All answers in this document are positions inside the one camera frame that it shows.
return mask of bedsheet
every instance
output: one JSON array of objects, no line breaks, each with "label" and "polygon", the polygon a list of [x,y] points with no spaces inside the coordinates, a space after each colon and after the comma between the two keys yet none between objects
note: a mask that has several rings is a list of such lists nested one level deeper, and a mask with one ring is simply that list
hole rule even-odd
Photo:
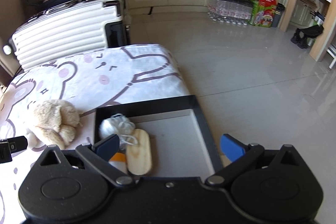
[{"label": "bedsheet", "polygon": [[[160,45],[131,45],[83,52],[18,75],[0,102],[0,139],[24,134],[25,112],[37,100],[64,99],[80,112],[75,140],[67,149],[93,143],[95,109],[188,95],[172,55]],[[25,220],[18,189],[46,146],[0,164],[0,224]]]}]

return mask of plush toy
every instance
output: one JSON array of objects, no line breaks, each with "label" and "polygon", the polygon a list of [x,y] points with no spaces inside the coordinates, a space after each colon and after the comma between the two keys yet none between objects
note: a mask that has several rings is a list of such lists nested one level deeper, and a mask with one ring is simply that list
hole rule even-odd
[{"label": "plush toy", "polygon": [[25,123],[28,148],[37,147],[40,140],[46,145],[56,144],[65,149],[75,138],[79,119],[76,108],[68,101],[31,103]]}]

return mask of metal screw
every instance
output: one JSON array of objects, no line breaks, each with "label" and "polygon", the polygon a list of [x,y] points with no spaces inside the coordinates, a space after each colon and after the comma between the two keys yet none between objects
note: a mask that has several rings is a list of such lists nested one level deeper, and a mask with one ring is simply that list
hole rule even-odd
[{"label": "metal screw", "polygon": [[165,185],[166,185],[167,188],[172,188],[172,187],[175,186],[175,184],[172,183],[172,182],[167,182]]},{"label": "metal screw", "polygon": [[210,185],[219,185],[222,184],[225,179],[221,176],[211,176],[207,179],[207,181]]},{"label": "metal screw", "polygon": [[133,183],[133,179],[129,176],[121,176],[115,180],[116,183],[120,185],[129,185]]}]

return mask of black shoe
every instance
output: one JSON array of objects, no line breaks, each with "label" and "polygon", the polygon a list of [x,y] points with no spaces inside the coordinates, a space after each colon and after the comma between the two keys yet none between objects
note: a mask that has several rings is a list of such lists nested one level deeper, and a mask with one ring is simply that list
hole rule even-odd
[{"label": "black shoe", "polygon": [[297,45],[299,48],[308,48],[307,37],[304,37]]},{"label": "black shoe", "polygon": [[307,43],[300,43],[300,44],[297,44],[299,48],[308,48],[308,45]]},{"label": "black shoe", "polygon": [[291,42],[294,43],[294,44],[297,44],[299,41],[297,40],[297,38],[295,36],[293,36],[291,38]]}]

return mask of suitcase handle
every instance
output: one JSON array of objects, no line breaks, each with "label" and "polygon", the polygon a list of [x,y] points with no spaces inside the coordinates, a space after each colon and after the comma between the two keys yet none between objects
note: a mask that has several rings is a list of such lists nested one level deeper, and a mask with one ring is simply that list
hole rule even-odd
[{"label": "suitcase handle", "polygon": [[103,7],[111,7],[116,6],[117,7],[117,16],[121,16],[121,9],[120,9],[120,2],[118,0],[108,0],[103,2]]},{"label": "suitcase handle", "polygon": [[78,2],[79,2],[79,0],[72,0],[70,2],[66,2],[64,4],[61,4],[61,5],[55,6],[53,8],[50,8],[45,13],[46,13],[46,15],[53,14],[53,13],[59,12],[61,10],[64,10],[66,8],[72,7],[73,5],[77,4]]}]

